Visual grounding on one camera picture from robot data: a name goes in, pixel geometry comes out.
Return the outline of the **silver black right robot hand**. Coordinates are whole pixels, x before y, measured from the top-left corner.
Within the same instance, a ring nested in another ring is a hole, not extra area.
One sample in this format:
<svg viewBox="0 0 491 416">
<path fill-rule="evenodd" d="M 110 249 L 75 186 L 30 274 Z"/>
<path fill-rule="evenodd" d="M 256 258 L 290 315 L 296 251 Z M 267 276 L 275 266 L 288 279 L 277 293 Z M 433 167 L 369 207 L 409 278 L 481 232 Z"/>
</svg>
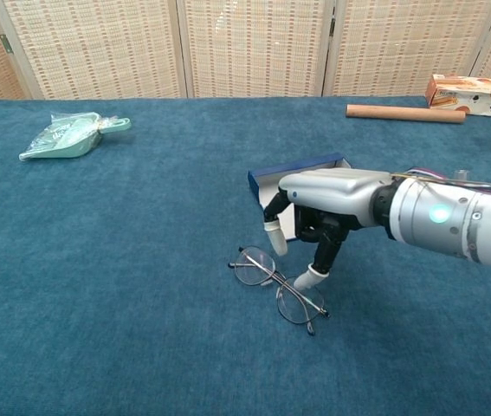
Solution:
<svg viewBox="0 0 491 416">
<path fill-rule="evenodd" d="M 374 227 L 372 200 L 378 189 L 391 183 L 388 172 L 321 168 L 284 176 L 278 192 L 263 210 L 263 226 L 275 252 L 287 253 L 287 241 L 279 215 L 289 205 L 312 211 L 313 229 L 296 237 L 318 244 L 314 260 L 294 280 L 294 288 L 304 292 L 329 276 L 335 257 L 350 231 Z"/>
</svg>

